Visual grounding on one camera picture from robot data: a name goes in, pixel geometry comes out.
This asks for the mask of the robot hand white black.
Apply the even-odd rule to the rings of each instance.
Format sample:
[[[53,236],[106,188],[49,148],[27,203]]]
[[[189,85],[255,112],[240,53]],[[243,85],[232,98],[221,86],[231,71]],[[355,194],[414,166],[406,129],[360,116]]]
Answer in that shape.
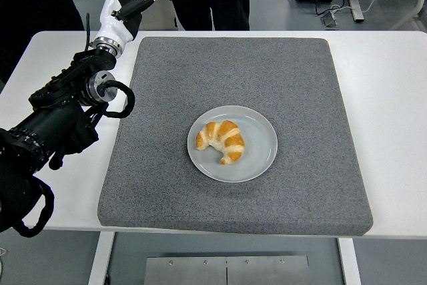
[[[96,38],[106,38],[120,49],[133,41],[139,30],[142,13],[157,0],[105,0],[100,14],[101,28]]]

